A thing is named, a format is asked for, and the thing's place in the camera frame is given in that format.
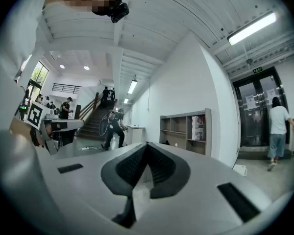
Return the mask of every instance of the denim shorts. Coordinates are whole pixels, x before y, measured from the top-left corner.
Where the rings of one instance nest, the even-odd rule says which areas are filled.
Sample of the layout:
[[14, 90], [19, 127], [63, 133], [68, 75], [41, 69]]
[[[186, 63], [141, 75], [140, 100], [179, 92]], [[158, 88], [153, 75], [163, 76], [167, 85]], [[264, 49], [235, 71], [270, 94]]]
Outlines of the denim shorts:
[[271, 134], [270, 135], [270, 150], [269, 158], [283, 157], [285, 150], [286, 134]]

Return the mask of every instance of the tiled floor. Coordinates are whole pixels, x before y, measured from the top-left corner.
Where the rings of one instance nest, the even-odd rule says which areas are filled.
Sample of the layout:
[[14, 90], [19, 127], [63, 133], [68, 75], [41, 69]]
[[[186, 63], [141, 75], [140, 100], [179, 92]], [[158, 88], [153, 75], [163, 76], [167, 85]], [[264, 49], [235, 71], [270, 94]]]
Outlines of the tiled floor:
[[[73, 143], [70, 143], [62, 148], [59, 149], [58, 153], [53, 155], [52, 157], [54, 159], [64, 159], [64, 158], [73, 158], [73, 157], [79, 157], [79, 156], [86, 156], [86, 155], [92, 155], [99, 152], [105, 152], [101, 148], [101, 141], [96, 140], [89, 140], [89, 139], [83, 139], [83, 138], [77, 138]], [[94, 149], [89, 150], [80, 150], [84, 147], [95, 147]], [[111, 140], [110, 148], [109, 150], [114, 150], [119, 147], [119, 136], [114, 135], [114, 137]]]
[[271, 172], [267, 171], [269, 161], [237, 159], [237, 165], [246, 165], [246, 178], [261, 188], [272, 200], [294, 190], [294, 155], [281, 160]]

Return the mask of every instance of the counter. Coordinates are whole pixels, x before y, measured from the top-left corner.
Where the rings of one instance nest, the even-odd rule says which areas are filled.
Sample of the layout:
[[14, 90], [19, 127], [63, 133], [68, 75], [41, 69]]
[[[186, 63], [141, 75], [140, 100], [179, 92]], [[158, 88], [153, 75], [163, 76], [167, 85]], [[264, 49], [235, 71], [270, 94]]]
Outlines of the counter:
[[133, 143], [140, 143], [143, 139], [143, 126], [126, 125], [127, 131], [125, 134], [125, 143], [131, 145]]

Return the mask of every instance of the wooden shelf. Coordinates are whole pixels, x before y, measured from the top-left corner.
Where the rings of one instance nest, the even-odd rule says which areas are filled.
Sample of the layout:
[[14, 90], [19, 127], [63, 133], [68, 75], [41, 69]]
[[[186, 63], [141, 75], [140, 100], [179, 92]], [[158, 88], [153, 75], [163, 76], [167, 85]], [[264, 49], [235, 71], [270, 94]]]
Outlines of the wooden shelf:
[[[204, 132], [200, 136], [201, 140], [192, 140], [192, 123], [193, 117], [195, 116], [203, 116], [201, 117], [203, 123], [198, 123], [198, 127], [204, 129]], [[205, 108], [204, 111], [160, 116], [159, 134], [160, 143], [168, 142], [171, 146], [210, 157], [212, 146], [211, 109]]]
[[206, 140], [192, 140], [192, 139], [186, 139], [186, 140], [200, 142], [200, 143], [206, 143]]
[[161, 131], [186, 135], [186, 132], [181, 132], [181, 131], [169, 131], [169, 130], [161, 130]]

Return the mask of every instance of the exit sign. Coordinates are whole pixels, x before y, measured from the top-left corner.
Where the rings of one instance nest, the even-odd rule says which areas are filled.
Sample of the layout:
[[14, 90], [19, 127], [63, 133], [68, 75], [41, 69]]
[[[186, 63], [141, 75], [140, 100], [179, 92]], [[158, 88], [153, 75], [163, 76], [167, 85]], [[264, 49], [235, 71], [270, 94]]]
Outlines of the exit sign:
[[254, 74], [260, 73], [262, 71], [263, 71], [263, 68], [261, 68], [261, 67], [253, 69]]

